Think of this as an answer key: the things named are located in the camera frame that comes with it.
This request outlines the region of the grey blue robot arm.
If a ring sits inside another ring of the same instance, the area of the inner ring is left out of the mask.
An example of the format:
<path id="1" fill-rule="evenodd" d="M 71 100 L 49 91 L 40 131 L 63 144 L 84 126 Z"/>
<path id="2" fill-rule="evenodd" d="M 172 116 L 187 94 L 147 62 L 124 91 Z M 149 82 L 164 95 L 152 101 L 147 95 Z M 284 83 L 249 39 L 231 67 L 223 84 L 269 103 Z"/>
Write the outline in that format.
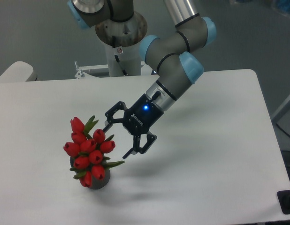
<path id="1" fill-rule="evenodd" d="M 201 17 L 193 1 L 164 3 L 176 28 L 166 39 L 147 35 L 146 20 L 134 10 L 131 0 L 70 0 L 67 3 L 81 28 L 95 28 L 105 46 L 111 77 L 140 75 L 142 63 L 159 75 L 132 107 L 118 102 L 106 112 L 105 130 L 121 123 L 133 136 L 128 155 L 147 152 L 157 138 L 150 133 L 150 127 L 204 72 L 192 52 L 216 38 L 214 22 Z"/>

